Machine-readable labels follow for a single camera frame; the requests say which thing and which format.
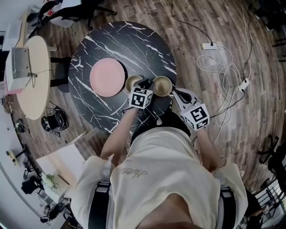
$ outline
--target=light wood table top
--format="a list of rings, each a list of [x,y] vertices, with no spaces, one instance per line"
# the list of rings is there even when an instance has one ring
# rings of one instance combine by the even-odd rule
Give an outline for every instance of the light wood table top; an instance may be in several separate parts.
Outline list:
[[[36,73],[35,85],[32,80],[17,98],[27,118],[36,120],[43,114],[50,92],[50,52],[45,40],[40,36],[32,37],[25,47],[29,49],[31,72]]]

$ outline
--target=white cloth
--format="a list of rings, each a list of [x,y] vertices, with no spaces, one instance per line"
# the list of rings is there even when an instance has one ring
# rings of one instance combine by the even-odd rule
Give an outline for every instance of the white cloth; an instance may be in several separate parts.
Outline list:
[[[135,229],[169,194],[176,193],[188,204],[194,224],[214,229],[220,181],[200,164],[191,145],[183,131],[171,127],[158,127],[139,135],[126,160],[111,174],[109,195],[114,205],[109,204],[107,228]],[[72,198],[73,213],[85,229],[104,164],[98,157],[88,159]],[[219,169],[219,173],[234,192],[237,226],[248,206],[245,187],[236,164]]]

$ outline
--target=white adapter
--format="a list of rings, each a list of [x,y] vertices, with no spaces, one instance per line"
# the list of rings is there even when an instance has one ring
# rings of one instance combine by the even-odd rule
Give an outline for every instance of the white adapter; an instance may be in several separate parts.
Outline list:
[[[217,47],[216,43],[213,43],[212,46],[211,46],[211,43],[203,43],[202,49],[203,50],[217,50],[218,47]]]
[[[248,80],[248,78],[245,78],[245,79],[242,81],[241,85],[239,85],[238,90],[239,90],[240,92],[243,92],[243,91],[245,91],[245,89],[247,88],[248,85],[249,85],[249,80]]]

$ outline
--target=marble table top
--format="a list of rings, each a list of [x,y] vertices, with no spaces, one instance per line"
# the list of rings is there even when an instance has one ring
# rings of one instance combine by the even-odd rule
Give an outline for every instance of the marble table top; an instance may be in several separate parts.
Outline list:
[[[90,85],[93,65],[103,58],[119,61],[128,76],[139,75],[150,81],[168,77],[176,85],[174,57],[165,41],[150,28],[130,21],[106,24],[87,35],[77,47],[69,69],[69,88],[78,112],[94,127],[112,132],[121,120],[122,109],[128,107],[128,92],[122,90],[111,97],[101,97]],[[149,120],[158,119],[172,105],[172,94],[153,95],[152,103],[135,119],[130,133]]]

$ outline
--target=wooden floor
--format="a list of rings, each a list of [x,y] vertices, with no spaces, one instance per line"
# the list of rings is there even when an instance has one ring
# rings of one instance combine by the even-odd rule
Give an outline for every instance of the wooden floor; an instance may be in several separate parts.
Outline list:
[[[248,5],[245,2],[243,4],[244,9],[247,9]],[[201,71],[196,66],[196,58],[209,54],[219,61],[229,62],[231,58],[225,51],[203,51],[201,43],[208,42],[206,36],[196,28],[174,20],[170,14],[169,0],[113,0],[106,7],[118,11],[118,15],[99,13],[92,22],[94,28],[113,21],[135,21],[156,31],[174,55],[177,86],[193,90],[204,101],[210,115],[216,113],[223,101],[216,83],[216,74]],[[228,48],[233,55],[233,62],[242,73],[248,53],[240,0],[174,0],[174,13],[179,19],[199,26],[214,42]],[[246,89],[245,98],[233,107],[231,120],[222,128],[215,146],[224,163],[235,162],[240,170],[245,171],[245,185],[255,191],[267,177],[272,177],[266,165],[258,163],[257,151],[267,148],[268,134],[282,134],[286,88],[284,67],[278,62],[277,51],[272,48],[276,34],[267,32],[261,20],[257,20],[253,13],[250,19],[253,40],[250,86]],[[69,29],[48,24],[38,34],[46,39],[49,46],[58,47],[59,50],[52,54],[54,57],[65,57],[72,56],[88,31],[86,22],[80,21]],[[204,68],[219,70],[219,66],[209,59],[202,59],[200,64]],[[234,75],[230,76],[234,87],[236,79]],[[241,96],[237,93],[233,101]],[[22,134],[21,138],[35,158],[53,152],[62,142],[70,142],[83,131],[92,129],[77,112],[70,94],[51,88],[49,100],[66,111],[70,126],[58,138],[45,132],[40,120],[27,120],[35,143],[28,133]],[[15,119],[23,115],[17,99],[13,108],[17,111]],[[214,141],[219,131],[214,119],[207,130]],[[97,138],[94,143],[97,150],[100,150],[106,137],[107,134],[101,133]]]

